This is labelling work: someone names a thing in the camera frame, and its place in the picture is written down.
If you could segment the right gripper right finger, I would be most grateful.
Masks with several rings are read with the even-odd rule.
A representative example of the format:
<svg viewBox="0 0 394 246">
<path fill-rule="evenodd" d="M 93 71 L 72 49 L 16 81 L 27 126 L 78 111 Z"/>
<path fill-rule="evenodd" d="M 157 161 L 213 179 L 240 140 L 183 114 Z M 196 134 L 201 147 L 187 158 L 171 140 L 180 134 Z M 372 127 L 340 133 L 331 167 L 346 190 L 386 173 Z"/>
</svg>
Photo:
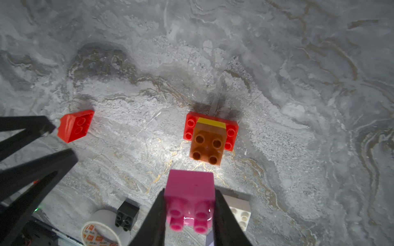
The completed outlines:
<svg viewBox="0 0 394 246">
<path fill-rule="evenodd" d="M 218 189 L 215 189 L 213 235 L 216 246 L 252 246 Z"/>
</svg>

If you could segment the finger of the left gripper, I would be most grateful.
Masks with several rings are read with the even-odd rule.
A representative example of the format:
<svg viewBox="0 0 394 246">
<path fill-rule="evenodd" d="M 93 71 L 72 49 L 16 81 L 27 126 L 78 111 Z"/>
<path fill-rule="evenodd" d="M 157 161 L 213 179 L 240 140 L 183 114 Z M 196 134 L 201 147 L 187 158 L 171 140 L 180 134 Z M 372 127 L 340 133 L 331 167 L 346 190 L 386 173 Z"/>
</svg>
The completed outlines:
<svg viewBox="0 0 394 246">
<path fill-rule="evenodd" d="M 1 245 L 10 246 L 49 192 L 78 163 L 72 149 L 1 172 L 1 201 L 32 185 L 1 212 Z"/>
<path fill-rule="evenodd" d="M 1 141 L 1 161 L 55 128 L 45 116 L 1 117 L 1 132 L 22 130 Z"/>
</svg>

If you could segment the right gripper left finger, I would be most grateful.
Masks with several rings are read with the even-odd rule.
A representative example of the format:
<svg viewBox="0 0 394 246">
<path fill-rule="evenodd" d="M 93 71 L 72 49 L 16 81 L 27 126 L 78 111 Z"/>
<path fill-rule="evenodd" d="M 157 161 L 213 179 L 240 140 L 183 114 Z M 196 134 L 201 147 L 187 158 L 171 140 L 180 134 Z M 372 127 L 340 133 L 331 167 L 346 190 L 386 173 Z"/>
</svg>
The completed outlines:
<svg viewBox="0 0 394 246">
<path fill-rule="evenodd" d="M 164 246 L 166 228 L 166 202 L 163 189 L 157 196 L 141 228 L 129 246 Z"/>
</svg>

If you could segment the small red lego brick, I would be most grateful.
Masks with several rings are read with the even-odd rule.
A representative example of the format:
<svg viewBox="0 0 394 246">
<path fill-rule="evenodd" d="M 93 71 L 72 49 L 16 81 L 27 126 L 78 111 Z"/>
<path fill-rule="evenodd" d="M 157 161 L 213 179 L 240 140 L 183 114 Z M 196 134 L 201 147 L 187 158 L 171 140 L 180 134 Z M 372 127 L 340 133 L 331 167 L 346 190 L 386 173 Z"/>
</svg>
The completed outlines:
<svg viewBox="0 0 394 246">
<path fill-rule="evenodd" d="M 87 135 L 94 116 L 93 110 L 71 113 L 60 119 L 57 136 L 66 143 Z"/>
</svg>

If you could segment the pink 2x2 lego brick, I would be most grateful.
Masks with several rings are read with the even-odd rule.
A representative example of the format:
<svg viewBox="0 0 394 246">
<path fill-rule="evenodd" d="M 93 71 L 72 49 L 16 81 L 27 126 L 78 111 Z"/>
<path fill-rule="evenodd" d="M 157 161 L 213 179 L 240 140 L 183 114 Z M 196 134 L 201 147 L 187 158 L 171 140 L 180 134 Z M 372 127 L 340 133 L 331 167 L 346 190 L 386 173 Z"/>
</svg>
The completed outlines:
<svg viewBox="0 0 394 246">
<path fill-rule="evenodd" d="M 212 227 L 215 188 L 211 172 L 170 170 L 164 198 L 173 231 L 190 226 L 196 233 L 206 234 Z"/>
</svg>

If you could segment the orange 2x2 lego brick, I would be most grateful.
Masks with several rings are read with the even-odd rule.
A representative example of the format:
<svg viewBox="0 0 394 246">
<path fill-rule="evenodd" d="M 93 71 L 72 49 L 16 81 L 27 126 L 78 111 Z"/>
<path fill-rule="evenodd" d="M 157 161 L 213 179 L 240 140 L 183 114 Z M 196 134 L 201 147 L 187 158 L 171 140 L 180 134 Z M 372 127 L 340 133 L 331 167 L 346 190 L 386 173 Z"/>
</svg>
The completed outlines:
<svg viewBox="0 0 394 246">
<path fill-rule="evenodd" d="M 226 140 L 227 131 L 224 123 L 209 125 L 197 122 L 191 140 L 189 157 L 195 161 L 219 166 Z"/>
</svg>

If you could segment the red 2x4 lego brick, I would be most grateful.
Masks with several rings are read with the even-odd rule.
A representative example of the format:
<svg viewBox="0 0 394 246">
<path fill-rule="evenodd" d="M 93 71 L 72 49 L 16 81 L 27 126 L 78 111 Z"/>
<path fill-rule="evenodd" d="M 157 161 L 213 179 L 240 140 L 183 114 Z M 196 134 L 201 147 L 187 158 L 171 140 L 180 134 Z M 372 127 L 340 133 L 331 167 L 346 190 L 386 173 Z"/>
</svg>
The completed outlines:
<svg viewBox="0 0 394 246">
<path fill-rule="evenodd" d="M 204 118 L 204 119 L 207 119 L 210 121 L 224 123 L 226 125 L 226 132 L 227 132 L 227 140 L 225 143 L 225 150 L 233 151 L 234 145 L 236 142 L 236 138 L 237 138 L 237 134 L 238 134 L 238 130 L 239 130 L 239 126 L 236 121 L 225 120 L 222 118 L 199 114 L 196 112 L 189 112 L 186 115 L 186 122 L 185 122 L 185 129 L 184 129 L 184 133 L 183 133 L 183 138 L 187 141 L 192 140 L 194 129 L 195 129 L 196 124 L 200 118 Z"/>
</svg>

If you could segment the yellow 2x2 lego brick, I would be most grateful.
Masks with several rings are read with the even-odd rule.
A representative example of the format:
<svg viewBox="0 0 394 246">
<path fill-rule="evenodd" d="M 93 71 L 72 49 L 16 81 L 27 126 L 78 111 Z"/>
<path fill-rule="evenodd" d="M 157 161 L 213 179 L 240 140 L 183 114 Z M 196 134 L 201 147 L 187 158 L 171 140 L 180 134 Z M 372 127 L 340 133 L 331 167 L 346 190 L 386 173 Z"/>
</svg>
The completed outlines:
<svg viewBox="0 0 394 246">
<path fill-rule="evenodd" d="M 218 127 L 218 128 L 222 128 L 222 129 L 226 129 L 226 123 L 223 123 L 223 122 L 220 122 L 220 121 L 210 120 L 208 118 L 200 117 L 198 119 L 197 123 L 210 125 L 210 126 L 214 126 L 214 127 Z"/>
</svg>

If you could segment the lilac 2x2 lego brick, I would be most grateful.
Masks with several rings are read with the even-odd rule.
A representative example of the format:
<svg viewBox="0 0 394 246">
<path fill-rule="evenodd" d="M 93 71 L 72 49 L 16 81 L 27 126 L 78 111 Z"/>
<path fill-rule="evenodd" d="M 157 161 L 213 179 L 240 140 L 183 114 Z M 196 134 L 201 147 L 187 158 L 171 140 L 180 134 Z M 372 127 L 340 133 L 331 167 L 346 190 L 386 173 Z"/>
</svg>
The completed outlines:
<svg viewBox="0 0 394 246">
<path fill-rule="evenodd" d="M 214 242 L 214 233 L 213 233 L 213 231 L 210 231 L 210 232 L 207 234 L 205 246 L 215 246 L 215 242 Z"/>
</svg>

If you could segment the white 2x4 lego brick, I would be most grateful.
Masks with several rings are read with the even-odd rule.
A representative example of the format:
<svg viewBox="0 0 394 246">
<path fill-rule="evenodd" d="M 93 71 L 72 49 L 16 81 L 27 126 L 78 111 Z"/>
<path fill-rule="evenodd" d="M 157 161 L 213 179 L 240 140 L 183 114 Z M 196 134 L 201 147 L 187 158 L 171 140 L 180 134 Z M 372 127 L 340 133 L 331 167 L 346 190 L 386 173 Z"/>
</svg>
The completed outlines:
<svg viewBox="0 0 394 246">
<path fill-rule="evenodd" d="M 223 195 L 223 197 L 226 200 L 241 230 L 245 232 L 251 217 L 251 208 L 249 202 L 227 195 Z"/>
</svg>

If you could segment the black 2x2 lego brick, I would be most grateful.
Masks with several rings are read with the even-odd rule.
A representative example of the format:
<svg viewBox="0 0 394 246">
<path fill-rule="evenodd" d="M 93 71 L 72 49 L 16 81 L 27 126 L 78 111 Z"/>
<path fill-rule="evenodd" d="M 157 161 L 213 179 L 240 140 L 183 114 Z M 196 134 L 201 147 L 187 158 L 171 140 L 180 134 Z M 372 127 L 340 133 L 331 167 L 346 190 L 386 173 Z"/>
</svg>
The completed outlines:
<svg viewBox="0 0 394 246">
<path fill-rule="evenodd" d="M 124 231 L 131 231 L 137 220 L 139 210 L 138 206 L 124 201 L 117 210 L 115 226 L 123 228 Z"/>
</svg>

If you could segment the tape roll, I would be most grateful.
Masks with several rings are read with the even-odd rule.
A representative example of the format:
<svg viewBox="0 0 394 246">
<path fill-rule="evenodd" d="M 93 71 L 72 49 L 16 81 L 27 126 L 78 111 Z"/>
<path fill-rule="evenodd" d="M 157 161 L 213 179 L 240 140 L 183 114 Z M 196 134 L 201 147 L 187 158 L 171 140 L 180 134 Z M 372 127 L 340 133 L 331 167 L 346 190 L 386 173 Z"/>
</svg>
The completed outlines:
<svg viewBox="0 0 394 246">
<path fill-rule="evenodd" d="M 127 246 L 130 232 L 115 225 L 117 214 L 109 210 L 96 211 L 81 230 L 84 246 Z"/>
</svg>

